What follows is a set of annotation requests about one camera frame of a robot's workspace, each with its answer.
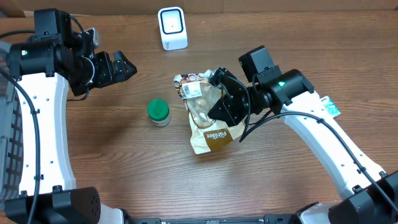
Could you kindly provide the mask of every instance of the white device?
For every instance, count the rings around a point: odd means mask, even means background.
[[[165,50],[178,50],[188,47],[187,28],[184,12],[180,7],[167,7],[157,13],[160,36]]]

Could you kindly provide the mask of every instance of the wooden table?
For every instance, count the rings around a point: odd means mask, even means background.
[[[139,71],[67,105],[78,187],[96,187],[110,207],[133,217],[239,217],[340,199],[324,168],[281,120],[220,152],[193,153],[173,77],[226,67],[247,83],[238,57],[260,45],[283,71],[299,69],[335,101],[342,113],[337,122],[371,159],[389,173],[398,169],[396,11],[186,15],[189,46],[173,52],[162,49],[157,16],[78,19],[101,33],[99,51],[122,50]],[[1,33],[34,27],[32,18],[1,21]],[[170,105],[173,118],[165,128],[147,117],[156,98]]]

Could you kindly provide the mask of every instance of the green jar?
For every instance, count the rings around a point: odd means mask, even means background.
[[[172,119],[169,106],[164,100],[152,100],[148,104],[148,116],[158,127],[168,125]]]

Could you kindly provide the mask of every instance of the snack bag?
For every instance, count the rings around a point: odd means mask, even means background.
[[[222,96],[221,90],[208,83],[210,75],[211,70],[207,70],[174,77],[174,86],[188,111],[191,145],[196,154],[217,151],[242,135],[244,130],[242,122],[228,127],[224,121],[208,117],[209,110]]]

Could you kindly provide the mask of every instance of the green lid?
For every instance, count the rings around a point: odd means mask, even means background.
[[[164,100],[152,100],[148,104],[148,115],[154,121],[163,121],[169,115],[169,106]]]

